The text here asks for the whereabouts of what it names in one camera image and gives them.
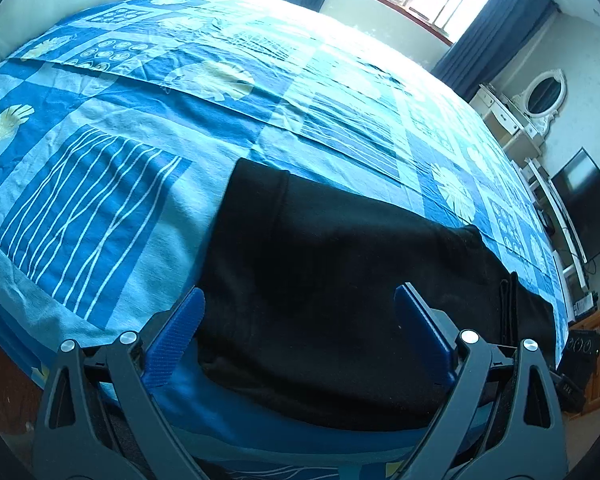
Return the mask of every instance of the electronic device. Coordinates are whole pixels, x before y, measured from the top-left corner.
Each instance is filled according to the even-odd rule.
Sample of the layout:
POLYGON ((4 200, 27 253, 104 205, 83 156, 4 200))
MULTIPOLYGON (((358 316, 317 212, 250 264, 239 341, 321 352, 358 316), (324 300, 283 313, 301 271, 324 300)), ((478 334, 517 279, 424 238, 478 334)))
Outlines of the electronic device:
POLYGON ((587 399, 584 390, 596 370, 600 355, 600 334, 595 330, 571 330, 554 375, 560 408, 580 413, 587 399))
POLYGON ((581 149, 552 179, 584 250, 584 261, 600 254, 600 170, 581 149))
POLYGON ((534 209, 536 210, 536 214, 538 215, 538 219, 542 224, 544 232, 549 238, 551 238, 553 235, 555 235, 554 221, 551 220, 549 213, 542 209, 538 204, 534 204, 534 209))
POLYGON ((598 293, 592 290, 581 300, 576 301, 573 305, 573 315, 576 321, 583 320, 590 316, 596 311, 596 304, 598 303, 598 293))

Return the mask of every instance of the leaf pattern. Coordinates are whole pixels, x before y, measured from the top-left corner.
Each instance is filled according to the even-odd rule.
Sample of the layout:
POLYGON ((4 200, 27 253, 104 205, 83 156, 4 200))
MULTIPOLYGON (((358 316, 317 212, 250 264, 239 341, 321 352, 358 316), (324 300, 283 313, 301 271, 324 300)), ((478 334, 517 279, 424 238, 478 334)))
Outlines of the leaf pattern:
POLYGON ((249 95, 255 81, 241 66, 217 61, 203 61, 176 68, 164 78, 179 90, 204 99, 224 101, 224 96, 240 100, 249 95))
POLYGON ((465 222, 473 222, 475 204, 464 184, 450 170, 437 164, 432 165, 431 172, 447 205, 465 222))
POLYGON ((496 151, 489 145, 487 141, 482 143, 482 151, 489 155, 492 163, 496 166, 502 166, 502 155, 496 153, 496 151))
POLYGON ((205 20, 200 20, 199 18, 194 18, 192 16, 176 16, 174 18, 165 18, 164 20, 160 20, 158 23, 169 30, 188 32, 190 30, 198 30, 199 28, 204 27, 205 20))
POLYGON ((542 272, 546 272, 546 262, 544 260, 544 254, 542 254, 542 249, 540 248, 540 245, 538 244, 538 242, 536 241, 536 237, 534 236, 531 237, 531 251, 534 254, 534 258, 536 260, 536 263, 538 264, 539 269, 542 272))
POLYGON ((151 0, 151 3, 154 5, 177 5, 177 4, 186 4, 186 0, 151 0))
POLYGON ((72 36, 60 36, 58 38, 51 38, 50 40, 45 40, 42 43, 37 44, 34 48, 27 51, 20 58, 21 60, 34 59, 36 57, 42 56, 47 52, 51 52, 56 48, 60 48, 65 43, 71 41, 72 36))
POLYGON ((0 141, 13 137, 21 124, 29 120, 35 110, 29 105, 13 105, 0 114, 0 141))
POLYGON ((482 171, 489 180, 493 180, 493 173, 491 173, 491 168, 487 165, 487 162, 484 160, 482 153, 476 150, 473 146, 469 146, 466 149, 467 154, 471 158, 472 161, 475 162, 475 165, 478 166, 480 171, 482 171))

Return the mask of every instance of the blue bedspread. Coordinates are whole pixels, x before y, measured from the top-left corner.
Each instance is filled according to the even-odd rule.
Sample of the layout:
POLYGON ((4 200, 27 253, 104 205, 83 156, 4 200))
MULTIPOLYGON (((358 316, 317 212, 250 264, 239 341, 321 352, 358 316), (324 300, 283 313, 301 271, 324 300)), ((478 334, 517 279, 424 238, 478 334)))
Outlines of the blue bedspread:
MULTIPOLYGON (((128 0, 0 64, 0 344, 20 368, 42 385, 64 339, 108 343, 170 308, 197 279, 242 156, 475 224, 554 306, 559 359, 566 312, 548 241, 447 87, 279 0, 128 0)), ((208 381, 195 353, 155 394, 188 449, 236 479, 385 478, 422 436, 284 419, 208 381)))

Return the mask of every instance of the wooden floor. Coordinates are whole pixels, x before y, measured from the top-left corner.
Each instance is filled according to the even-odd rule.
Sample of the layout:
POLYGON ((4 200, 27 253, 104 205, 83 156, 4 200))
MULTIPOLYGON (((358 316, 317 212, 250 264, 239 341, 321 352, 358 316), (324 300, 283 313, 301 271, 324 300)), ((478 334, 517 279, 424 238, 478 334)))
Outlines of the wooden floor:
POLYGON ((0 433, 23 434, 35 424, 42 390, 0 348, 0 433))

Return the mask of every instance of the dresser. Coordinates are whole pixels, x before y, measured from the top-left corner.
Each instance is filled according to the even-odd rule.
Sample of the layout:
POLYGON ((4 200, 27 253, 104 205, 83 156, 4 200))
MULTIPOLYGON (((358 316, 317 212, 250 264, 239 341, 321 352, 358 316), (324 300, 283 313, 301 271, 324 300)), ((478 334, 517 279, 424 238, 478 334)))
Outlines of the dresser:
POLYGON ((480 85, 470 105, 480 114, 505 154, 520 168, 526 166, 528 158, 542 155, 544 137, 506 96, 497 96, 490 86, 480 85))

